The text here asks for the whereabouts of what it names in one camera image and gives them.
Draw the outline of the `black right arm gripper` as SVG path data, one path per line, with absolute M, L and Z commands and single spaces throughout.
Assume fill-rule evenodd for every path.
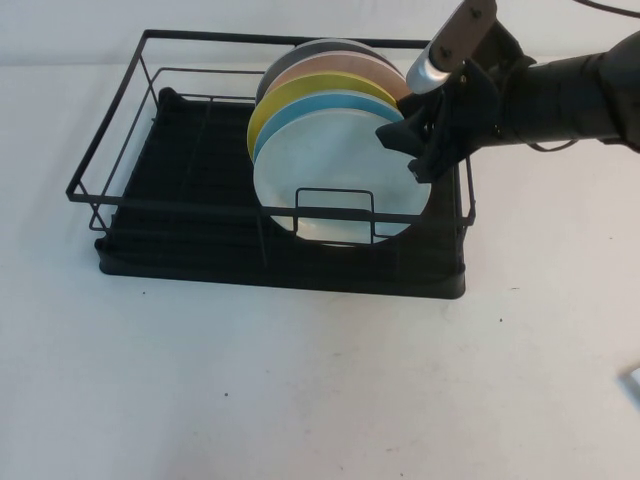
M 434 182 L 494 134 L 505 83 L 533 60 L 501 24 L 443 27 L 408 73 L 411 94 L 397 101 L 403 116 L 376 129 L 386 149 L 411 154 L 419 182 Z

